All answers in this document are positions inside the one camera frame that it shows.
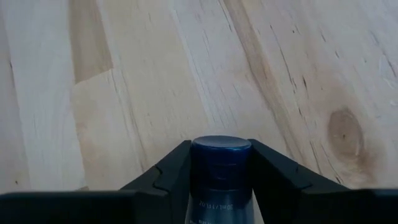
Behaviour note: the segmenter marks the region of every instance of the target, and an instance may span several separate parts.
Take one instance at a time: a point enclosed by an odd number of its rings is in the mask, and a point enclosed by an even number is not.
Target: light wood plank
[[[0,5],[0,194],[30,189],[8,41]]]
[[[141,175],[145,155],[121,72],[80,82],[71,101],[90,190],[120,189]]]
[[[166,1],[98,1],[115,69],[131,101],[144,170],[208,122]]]
[[[206,134],[256,138],[291,156],[223,1],[175,0],[174,19],[206,111]]]
[[[387,2],[225,0],[288,147],[348,187],[398,184]]]
[[[113,68],[96,0],[69,0],[68,18],[76,83]]]
[[[30,187],[85,186],[70,106],[74,84],[66,1],[2,1]]]

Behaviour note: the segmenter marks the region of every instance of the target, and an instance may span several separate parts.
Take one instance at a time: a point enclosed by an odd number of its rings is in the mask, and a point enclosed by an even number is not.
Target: blue bottle cap
[[[231,136],[203,136],[191,146],[191,185],[216,190],[247,187],[248,140]]]

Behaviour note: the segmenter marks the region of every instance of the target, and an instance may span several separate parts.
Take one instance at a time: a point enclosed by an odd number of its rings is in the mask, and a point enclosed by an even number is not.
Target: wooden floor
[[[0,192],[118,189],[208,134],[398,187],[398,1],[0,1]]]

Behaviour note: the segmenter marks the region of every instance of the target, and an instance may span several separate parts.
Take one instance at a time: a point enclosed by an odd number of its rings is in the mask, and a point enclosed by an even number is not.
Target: black clamp arm
[[[397,220],[398,190],[350,190],[250,141],[247,175],[265,223]],[[190,146],[184,141],[119,191],[0,195],[0,222],[182,224]]]
[[[350,190],[250,141],[249,175],[264,222],[397,221],[398,190]]]
[[[191,141],[119,191],[0,195],[0,223],[184,223]]]

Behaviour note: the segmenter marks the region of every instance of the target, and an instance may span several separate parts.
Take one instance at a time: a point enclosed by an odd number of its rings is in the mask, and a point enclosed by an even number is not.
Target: dark blue bottle
[[[191,190],[186,223],[254,223],[246,180],[251,143],[230,136],[203,136],[191,146]]]

